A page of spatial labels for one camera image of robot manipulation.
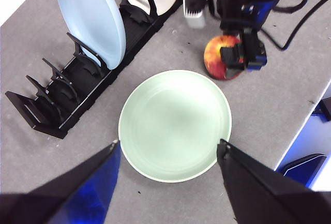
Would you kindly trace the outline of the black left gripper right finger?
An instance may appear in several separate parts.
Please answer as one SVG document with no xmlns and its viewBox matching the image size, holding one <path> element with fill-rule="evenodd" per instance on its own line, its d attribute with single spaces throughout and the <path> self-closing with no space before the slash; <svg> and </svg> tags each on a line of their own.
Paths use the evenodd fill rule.
<svg viewBox="0 0 331 224">
<path fill-rule="evenodd" d="M 217 162 L 237 223 L 330 223 L 330 192 L 313 191 L 220 139 Z"/>
</svg>

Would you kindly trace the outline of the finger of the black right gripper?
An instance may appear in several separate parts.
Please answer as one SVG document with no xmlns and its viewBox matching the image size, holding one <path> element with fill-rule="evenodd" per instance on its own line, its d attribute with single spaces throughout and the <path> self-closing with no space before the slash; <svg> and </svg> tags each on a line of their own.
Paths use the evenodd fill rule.
<svg viewBox="0 0 331 224">
<path fill-rule="evenodd" d="M 225 66 L 225 79 L 234 79 L 244 71 L 245 65 L 240 43 L 232 47 L 221 47 L 220 55 Z"/>
<path fill-rule="evenodd" d="M 248 70 L 260 70 L 267 64 L 264 43 L 258 38 L 258 32 L 245 28 L 242 32 L 244 59 Z"/>
</svg>

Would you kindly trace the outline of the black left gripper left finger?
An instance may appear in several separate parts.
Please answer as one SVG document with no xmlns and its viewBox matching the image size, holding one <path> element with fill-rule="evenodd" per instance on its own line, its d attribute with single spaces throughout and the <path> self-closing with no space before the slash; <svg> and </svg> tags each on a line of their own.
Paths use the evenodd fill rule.
<svg viewBox="0 0 331 224">
<path fill-rule="evenodd" d="M 104 223 L 120 163 L 115 140 L 30 192 L 1 194 L 1 223 Z"/>
</svg>

